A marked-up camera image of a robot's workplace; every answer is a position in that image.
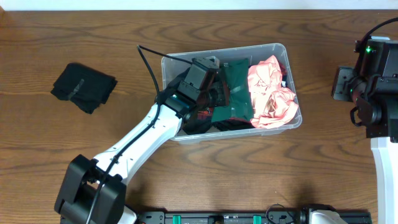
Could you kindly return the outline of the red navy plaid shirt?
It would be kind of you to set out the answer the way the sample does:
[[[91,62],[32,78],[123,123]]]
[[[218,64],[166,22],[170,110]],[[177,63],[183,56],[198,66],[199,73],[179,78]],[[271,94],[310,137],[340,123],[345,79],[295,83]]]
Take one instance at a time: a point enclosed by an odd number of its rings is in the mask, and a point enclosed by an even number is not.
[[[281,69],[284,70],[284,76],[283,76],[282,85],[283,85],[284,87],[287,87],[287,84],[286,84],[286,82],[285,82],[285,81],[286,81],[286,71],[285,71],[285,68],[284,68],[284,66],[283,66],[282,64],[280,64],[280,66],[281,66]],[[214,110],[214,108],[215,108],[215,107],[213,107],[213,108],[206,108],[206,109],[200,111],[199,114],[198,114],[197,119],[199,119],[199,120],[211,120],[211,118],[212,118],[212,116],[213,116],[213,110]],[[238,118],[230,118],[230,119],[235,119],[235,120],[238,120],[238,121],[245,121],[245,120],[241,120],[241,119],[238,119]]]

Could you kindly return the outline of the dark green cloth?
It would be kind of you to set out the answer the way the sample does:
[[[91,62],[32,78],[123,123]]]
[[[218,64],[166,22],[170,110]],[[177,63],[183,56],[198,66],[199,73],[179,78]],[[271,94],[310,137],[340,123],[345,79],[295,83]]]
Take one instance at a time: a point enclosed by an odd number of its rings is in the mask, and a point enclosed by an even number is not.
[[[226,62],[220,69],[229,88],[229,104],[215,107],[211,121],[214,123],[230,118],[250,121],[254,117],[254,111],[248,87],[249,60],[245,58]]]

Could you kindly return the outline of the black garment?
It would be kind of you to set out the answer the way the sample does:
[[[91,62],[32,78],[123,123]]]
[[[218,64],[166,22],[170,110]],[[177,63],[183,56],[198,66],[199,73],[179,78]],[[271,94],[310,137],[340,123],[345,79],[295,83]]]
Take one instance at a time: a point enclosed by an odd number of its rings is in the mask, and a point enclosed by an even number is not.
[[[252,129],[254,126],[250,122],[229,119],[212,123],[211,120],[194,120],[187,123],[183,130],[188,134],[204,134],[211,128],[219,131],[236,131],[241,129]]]

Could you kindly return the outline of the salmon pink shirt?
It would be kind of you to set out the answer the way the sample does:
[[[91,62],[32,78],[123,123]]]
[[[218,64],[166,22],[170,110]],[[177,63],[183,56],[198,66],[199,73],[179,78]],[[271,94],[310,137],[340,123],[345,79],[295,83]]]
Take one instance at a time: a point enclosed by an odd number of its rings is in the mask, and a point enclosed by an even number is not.
[[[275,56],[248,69],[248,88],[253,108],[250,122],[255,128],[279,128],[289,123],[299,106],[296,94],[282,85],[284,70]]]

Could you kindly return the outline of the black cloth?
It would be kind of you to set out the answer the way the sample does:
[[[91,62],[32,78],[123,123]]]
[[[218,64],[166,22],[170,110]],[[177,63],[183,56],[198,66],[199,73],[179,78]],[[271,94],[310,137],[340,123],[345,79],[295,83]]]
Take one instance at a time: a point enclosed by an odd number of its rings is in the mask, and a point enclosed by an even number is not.
[[[71,101],[85,113],[92,114],[105,104],[116,87],[115,77],[87,67],[69,63],[53,84],[51,94],[62,101]]]

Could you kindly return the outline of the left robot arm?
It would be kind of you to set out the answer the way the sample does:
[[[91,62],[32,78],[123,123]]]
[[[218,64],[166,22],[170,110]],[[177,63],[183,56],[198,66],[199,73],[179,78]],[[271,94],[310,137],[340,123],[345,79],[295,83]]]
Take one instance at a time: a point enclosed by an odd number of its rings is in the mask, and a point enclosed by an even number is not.
[[[67,223],[135,223],[125,204],[132,177],[163,143],[199,111],[227,103],[229,91],[215,56],[197,57],[157,95],[144,119],[115,145],[68,165],[54,210]]]

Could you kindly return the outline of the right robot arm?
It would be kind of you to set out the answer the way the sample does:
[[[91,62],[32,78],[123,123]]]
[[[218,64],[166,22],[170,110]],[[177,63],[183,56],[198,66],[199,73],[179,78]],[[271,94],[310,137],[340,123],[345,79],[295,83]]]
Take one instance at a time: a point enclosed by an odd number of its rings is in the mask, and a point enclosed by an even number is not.
[[[397,223],[397,41],[370,36],[355,51],[356,65],[337,69],[331,95],[354,103],[351,122],[371,141],[378,221]]]

